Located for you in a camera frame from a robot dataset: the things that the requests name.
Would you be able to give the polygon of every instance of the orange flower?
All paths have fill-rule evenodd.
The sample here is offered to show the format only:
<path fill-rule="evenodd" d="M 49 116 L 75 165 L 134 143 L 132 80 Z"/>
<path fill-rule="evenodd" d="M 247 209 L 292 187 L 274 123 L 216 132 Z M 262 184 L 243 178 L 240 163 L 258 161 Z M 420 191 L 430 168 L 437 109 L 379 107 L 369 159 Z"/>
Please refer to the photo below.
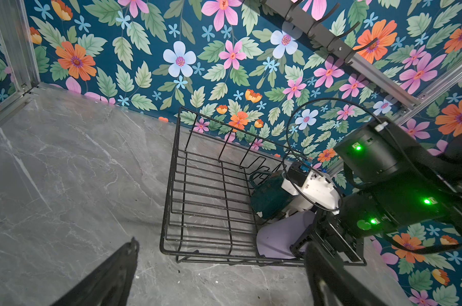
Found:
<path fill-rule="evenodd" d="M 397 33 L 392 33 L 396 27 L 397 24 L 394 20 L 391 20 L 387 25 L 385 19 L 376 22 L 372 28 L 372 33 L 370 30 L 365 30 L 357 40 L 360 46 L 355 46 L 353 49 L 360 49 L 368 45 L 375 38 L 378 38 L 379 40 L 374 42 L 372 46 L 359 51 L 358 54 L 365 58 L 370 64 L 374 62 L 374 58 L 376 61 L 380 60 L 387 53 L 386 47 L 392 45 L 396 39 Z"/>
<path fill-rule="evenodd" d="M 396 235 L 396 236 L 393 237 L 393 239 L 394 239 L 394 241 L 401 244 L 402 246 L 404 246 L 408 250 L 418 250 L 418 249 L 424 248 L 424 246 L 420 245 L 421 241 L 418 238 L 416 238 L 416 237 L 411 238 L 410 234 L 407 234 L 407 233 L 401 233 L 401 237 L 399 237 L 399 235 Z M 399 250 L 395 246 L 393 246 L 393 249 L 397 250 L 396 255 L 399 258 L 405 258 L 406 257 L 407 262 L 415 263 L 415 259 L 417 261 L 419 261 L 419 262 L 422 262 L 422 261 L 425 260 L 425 257 L 423 255 L 413 254 L 413 253 L 405 251 L 405 250 Z"/>
<path fill-rule="evenodd" d="M 448 235 L 443 235 L 442 238 L 440 238 L 440 243 L 445 244 L 445 245 L 459 244 L 457 239 L 454 239 L 454 238 L 452 238 L 451 236 L 448 236 Z"/>
<path fill-rule="evenodd" d="M 228 107 L 226 105 L 219 105 L 216 111 L 220 114 L 225 114 L 228 111 Z"/>
<path fill-rule="evenodd" d="M 30 27 L 30 40 L 36 45 L 40 45 L 43 42 L 41 34 L 34 27 Z"/>
<path fill-rule="evenodd" d="M 247 118 L 247 113 L 238 112 L 238 114 L 235 114 L 231 117 L 231 122 L 229 122 L 229 125 L 234 126 L 238 130 L 243 130 L 248 122 L 250 122 Z"/>
<path fill-rule="evenodd" d="M 437 116 L 435 124 L 441 125 L 439 131 L 444 135 L 454 132 L 454 137 L 462 134 L 462 100 L 459 102 L 459 107 L 455 104 L 449 104 L 448 107 L 442 109 L 445 115 Z"/>
<path fill-rule="evenodd" d="M 246 100 L 252 101 L 253 103 L 257 103 L 258 101 L 262 99 L 262 97 L 263 96 L 261 94 L 255 93 L 251 89 L 246 89 L 246 93 L 245 93 Z"/>
<path fill-rule="evenodd" d="M 51 1 L 52 8 L 56 14 L 64 21 L 70 21 L 73 18 L 73 12 L 71 9 L 61 0 Z"/>
<path fill-rule="evenodd" d="M 90 55 L 86 55 L 86 50 L 79 44 L 75 44 L 75 48 L 73 49 L 73 45 L 70 42 L 62 42 L 61 47 L 56 48 L 56 54 L 59 57 L 58 59 L 59 64 L 64 69 L 69 69 L 69 75 L 74 77 L 75 79 L 78 76 L 81 77 L 82 80 L 88 81 L 90 80 L 90 76 L 95 76 L 97 70 L 92 66 L 95 65 L 95 61 L 93 57 Z"/>
<path fill-rule="evenodd" d="M 447 276 L 447 272 L 441 269 L 435 269 L 432 271 L 433 278 L 437 280 L 440 284 L 447 286 L 450 279 Z"/>
<path fill-rule="evenodd" d="M 450 53 L 452 51 L 459 51 L 462 49 L 462 29 L 457 29 L 450 35 L 451 40 L 445 43 L 443 46 L 446 53 Z"/>
<path fill-rule="evenodd" d="M 333 148 L 326 149 L 326 150 L 324 150 L 323 152 L 320 153 L 320 155 L 318 157 L 318 161 L 327 162 L 334 156 L 336 156 L 336 152 L 335 152 L 335 150 L 333 150 Z"/>
<path fill-rule="evenodd" d="M 258 119 L 257 121 L 255 121 L 255 127 L 257 129 L 263 127 L 263 120 L 262 119 Z"/>

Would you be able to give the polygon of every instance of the white flower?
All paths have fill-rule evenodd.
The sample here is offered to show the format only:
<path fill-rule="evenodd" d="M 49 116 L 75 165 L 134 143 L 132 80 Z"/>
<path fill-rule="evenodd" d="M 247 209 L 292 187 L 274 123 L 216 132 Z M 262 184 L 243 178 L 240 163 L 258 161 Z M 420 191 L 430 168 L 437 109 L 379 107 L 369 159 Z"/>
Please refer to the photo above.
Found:
<path fill-rule="evenodd" d="M 316 117 L 318 115 L 318 110 L 313 110 L 312 112 L 309 109 L 302 111 L 301 117 L 296 119 L 296 124 L 299 125 L 299 129 L 303 130 L 308 125 L 313 125 L 316 123 Z"/>
<path fill-rule="evenodd" d="M 182 71 L 184 76 L 191 76 L 193 70 L 190 65 L 195 63 L 195 53 L 193 51 L 185 53 L 185 44 L 181 41 L 173 43 L 173 50 L 175 52 L 170 49 L 166 49 L 163 52 L 163 59 L 171 63 L 170 68 L 168 68 L 168 73 L 172 77 L 178 77 L 180 71 Z"/>
<path fill-rule="evenodd" d="M 282 58 L 284 56 L 284 51 L 287 51 L 287 54 L 293 54 L 297 50 L 297 43 L 295 40 L 298 40 L 302 35 L 302 30 L 300 28 L 293 28 L 294 25 L 285 21 L 282 24 L 282 32 L 275 31 L 270 37 L 270 42 L 275 47 L 273 55 L 274 58 Z"/>
<path fill-rule="evenodd" d="M 388 111 L 391 110 L 391 105 L 395 104 L 396 102 L 397 102 L 397 100 L 394 99 L 392 95 L 388 95 L 384 99 L 384 101 L 375 102 L 375 104 L 374 104 L 374 108 L 375 108 L 374 114 L 377 116 L 381 112 L 382 113 L 387 113 Z"/>

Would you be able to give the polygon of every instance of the gray marble floor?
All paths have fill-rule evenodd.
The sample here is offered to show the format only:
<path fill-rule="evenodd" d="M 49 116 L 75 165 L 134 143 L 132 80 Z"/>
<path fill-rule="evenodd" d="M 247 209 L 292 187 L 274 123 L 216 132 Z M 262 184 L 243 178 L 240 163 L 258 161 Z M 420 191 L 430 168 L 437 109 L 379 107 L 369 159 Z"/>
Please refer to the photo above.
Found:
<path fill-rule="evenodd" d="M 132 236 L 141 248 L 130 305 L 312 305 L 301 268 L 177 264 L 161 254 L 174 131 L 54 92 L 3 125 L 0 305 L 49 305 Z M 350 271 L 388 303 L 409 304 L 369 245 L 366 257 L 370 270 Z"/>

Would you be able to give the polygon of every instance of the light blue flower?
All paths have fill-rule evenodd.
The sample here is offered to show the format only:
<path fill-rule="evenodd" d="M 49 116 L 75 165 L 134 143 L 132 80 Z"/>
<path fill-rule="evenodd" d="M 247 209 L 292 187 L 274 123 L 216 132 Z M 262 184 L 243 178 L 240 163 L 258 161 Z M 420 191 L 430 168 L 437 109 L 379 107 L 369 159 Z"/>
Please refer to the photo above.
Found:
<path fill-rule="evenodd" d="M 447 254 L 448 257 L 450 257 L 450 258 L 448 258 L 449 261 L 454 261 L 455 260 L 456 264 L 460 264 L 459 261 L 462 261 L 462 257 L 458 257 L 459 252 L 457 252 L 457 251 L 454 251 L 453 254 L 450 254 L 450 253 L 446 252 L 446 254 Z"/>
<path fill-rule="evenodd" d="M 129 106 L 129 97 L 122 97 L 122 95 L 119 95 L 119 99 L 117 99 L 118 102 L 120 102 L 120 106 L 124 106 L 127 104 Z"/>
<path fill-rule="evenodd" d="M 416 43 L 415 46 L 418 46 L 418 45 L 423 46 L 425 44 L 424 40 L 428 39 L 428 37 L 430 36 L 426 36 L 426 33 L 423 33 L 420 38 L 417 38 L 415 40 L 415 43 Z"/>
<path fill-rule="evenodd" d="M 406 36 L 403 38 L 396 37 L 396 42 L 391 45 L 393 47 L 393 51 L 396 51 L 397 48 L 400 48 L 403 46 L 403 41 L 406 39 Z"/>
<path fill-rule="evenodd" d="M 260 103 L 256 107 L 258 107 L 258 109 L 260 111 L 260 110 L 265 109 L 265 105 L 267 105 L 267 103 L 264 103 L 263 101 L 260 101 Z"/>
<path fill-rule="evenodd" d="M 177 89 L 180 88 L 180 87 L 185 89 L 185 84 L 187 84 L 188 81 L 184 81 L 184 77 L 180 75 L 178 77 L 178 80 L 173 80 L 173 83 L 177 84 Z"/>
<path fill-rule="evenodd" d="M 5 93 L 5 89 L 2 88 L 2 91 L 0 92 L 0 101 L 3 101 L 8 98 L 8 95 Z"/>
<path fill-rule="evenodd" d="M 224 25 L 224 29 L 221 30 L 221 33 L 224 34 L 224 39 L 226 37 L 231 38 L 231 30 L 233 27 L 228 27 L 227 25 Z"/>
<path fill-rule="evenodd" d="M 374 21 L 376 21 L 377 19 L 379 19 L 379 17 L 375 16 L 375 13 L 372 12 L 372 14 L 370 15 L 370 18 L 364 20 L 364 23 L 365 23 L 364 29 L 368 27 L 373 27 Z"/>
<path fill-rule="evenodd" d="M 321 95 L 321 92 L 320 92 L 320 89 L 316 89 L 316 90 L 312 90 L 311 91 L 311 95 L 314 96 L 314 98 L 317 96 L 317 95 Z"/>
<path fill-rule="evenodd" d="M 457 95 L 457 93 L 454 93 L 452 96 L 447 97 L 449 103 L 459 103 L 459 99 L 462 99 L 462 95 Z"/>
<path fill-rule="evenodd" d="M 115 21 L 120 22 L 120 27 L 124 30 L 126 27 L 128 29 L 131 28 L 131 25 L 128 23 L 128 21 L 131 20 L 131 16 L 126 15 L 125 17 L 122 15 L 122 11 L 118 11 L 119 18 L 116 18 Z"/>
<path fill-rule="evenodd" d="M 193 65 L 192 68 L 194 69 L 194 74 L 199 74 L 202 75 L 202 71 L 205 69 L 200 67 L 200 62 L 197 63 L 197 65 Z"/>
<path fill-rule="evenodd" d="M 88 33 L 88 29 L 87 28 L 90 28 L 92 25 L 85 22 L 85 17 L 83 17 L 82 15 L 80 15 L 80 20 L 76 20 L 75 19 L 75 23 L 76 24 L 79 24 L 80 26 L 78 27 L 78 31 L 81 31 L 82 29 L 85 30 L 85 32 Z"/>
<path fill-rule="evenodd" d="M 173 38 L 177 38 L 177 34 L 180 35 L 180 31 L 177 30 L 177 24 L 174 24 L 173 27 L 169 24 L 168 27 L 170 28 L 168 34 L 173 35 Z"/>
<path fill-rule="evenodd" d="M 439 233 L 437 233 L 437 232 L 439 232 L 440 229 L 439 228 L 434 228 L 433 225 L 431 225 L 431 224 L 430 224 L 430 228 L 427 228 L 426 230 L 430 232 L 430 236 L 433 236 L 433 235 L 435 235 L 437 237 L 439 236 Z"/>
<path fill-rule="evenodd" d="M 153 91 L 153 98 L 155 98 L 155 101 L 161 100 L 161 93 Z"/>
<path fill-rule="evenodd" d="M 238 101 L 238 99 L 241 100 L 241 96 L 244 94 L 245 93 L 240 93 L 239 90 L 236 90 L 236 93 L 233 96 L 235 97 L 235 100 Z"/>
<path fill-rule="evenodd" d="M 49 11 L 51 9 L 48 4 L 44 4 L 44 6 L 42 6 L 42 4 L 39 2 L 39 0 L 35 0 L 35 2 L 38 5 L 38 7 L 37 6 L 34 7 L 34 10 L 36 10 L 37 12 L 41 12 L 41 17 L 44 20 L 46 20 L 47 17 L 54 20 L 54 18 L 52 18 L 52 15 L 47 12 L 47 11 Z"/>
<path fill-rule="evenodd" d="M 216 35 L 214 33 L 211 33 L 212 31 L 212 26 L 209 26 L 209 28 L 205 28 L 204 26 L 202 26 L 202 30 L 203 30 L 203 34 L 202 34 L 202 37 L 207 37 L 207 41 L 209 42 L 210 41 L 210 38 L 214 38 L 216 37 Z"/>

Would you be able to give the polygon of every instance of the black wire basket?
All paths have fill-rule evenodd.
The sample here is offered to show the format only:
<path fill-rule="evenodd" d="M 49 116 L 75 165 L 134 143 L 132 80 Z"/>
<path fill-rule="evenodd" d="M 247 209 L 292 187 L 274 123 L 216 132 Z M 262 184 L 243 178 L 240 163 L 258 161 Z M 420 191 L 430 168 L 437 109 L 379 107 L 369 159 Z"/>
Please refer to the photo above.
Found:
<path fill-rule="evenodd" d="M 179 113 L 210 120 L 218 126 L 232 126 L 186 108 Z M 250 174 L 256 170 L 275 172 L 282 167 L 282 158 L 265 151 L 255 151 L 255 139 L 262 139 L 291 150 L 268 139 L 250 134 L 250 145 L 230 142 L 209 131 L 199 133 L 177 121 L 171 156 L 170 175 L 161 229 L 160 251 L 176 256 L 177 263 L 204 262 L 229 265 L 304 266 L 301 258 L 265 258 L 256 248 L 256 235 L 269 220 L 256 215 L 250 206 L 253 187 Z M 294 150 L 296 156 L 306 157 Z M 255 177 L 259 185 L 267 175 Z"/>

